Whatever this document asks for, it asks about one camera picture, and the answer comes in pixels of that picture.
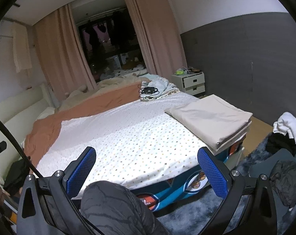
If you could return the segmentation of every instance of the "person's leg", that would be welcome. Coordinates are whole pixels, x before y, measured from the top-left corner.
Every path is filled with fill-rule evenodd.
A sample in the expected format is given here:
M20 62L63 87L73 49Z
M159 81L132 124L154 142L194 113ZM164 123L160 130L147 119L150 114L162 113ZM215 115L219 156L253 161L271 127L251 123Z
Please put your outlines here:
M85 189L81 214L105 235L170 234L130 190L108 181Z

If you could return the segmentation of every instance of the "wooden floor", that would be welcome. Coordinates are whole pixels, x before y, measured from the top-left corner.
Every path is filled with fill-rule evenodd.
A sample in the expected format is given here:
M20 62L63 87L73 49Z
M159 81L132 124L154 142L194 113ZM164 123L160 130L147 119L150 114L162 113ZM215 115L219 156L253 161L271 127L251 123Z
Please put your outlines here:
M245 147L243 156L247 156L255 150L259 143L273 130L271 125L268 125L255 117L252 117L251 121L252 124L250 130L247 132L243 142L243 146Z

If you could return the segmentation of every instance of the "white polka dot sheet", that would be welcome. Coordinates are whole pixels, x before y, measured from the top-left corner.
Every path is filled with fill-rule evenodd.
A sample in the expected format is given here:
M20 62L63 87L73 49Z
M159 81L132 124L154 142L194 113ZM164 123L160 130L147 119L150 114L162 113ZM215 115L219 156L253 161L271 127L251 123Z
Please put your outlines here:
M40 160L43 176L64 170L87 146L97 160L77 199L90 183L107 180L133 190L173 178L196 166L207 146L164 109L198 100L179 92L135 101L101 114L62 122L60 135Z

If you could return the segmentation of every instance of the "brown bedspread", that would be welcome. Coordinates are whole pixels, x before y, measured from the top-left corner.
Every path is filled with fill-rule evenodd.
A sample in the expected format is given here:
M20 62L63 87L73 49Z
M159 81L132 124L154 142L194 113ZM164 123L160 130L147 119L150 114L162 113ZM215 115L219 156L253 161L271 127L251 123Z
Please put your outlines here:
M37 166L58 138L62 121L93 116L138 99L138 82L136 82L87 99L69 110L37 120L33 124L33 130L26 137L24 152L31 157L33 165Z

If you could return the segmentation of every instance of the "white headboard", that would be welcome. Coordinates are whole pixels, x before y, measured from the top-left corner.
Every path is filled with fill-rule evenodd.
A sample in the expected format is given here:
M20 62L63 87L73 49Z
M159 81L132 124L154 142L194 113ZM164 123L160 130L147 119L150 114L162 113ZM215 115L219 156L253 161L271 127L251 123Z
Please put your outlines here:
M47 107L53 107L48 89L43 83L26 90L17 96L0 103L0 120L11 134L21 143L33 128L36 118ZM0 132L0 142L4 140L7 148L0 154L0 181L4 182L11 164L20 158L19 153Z

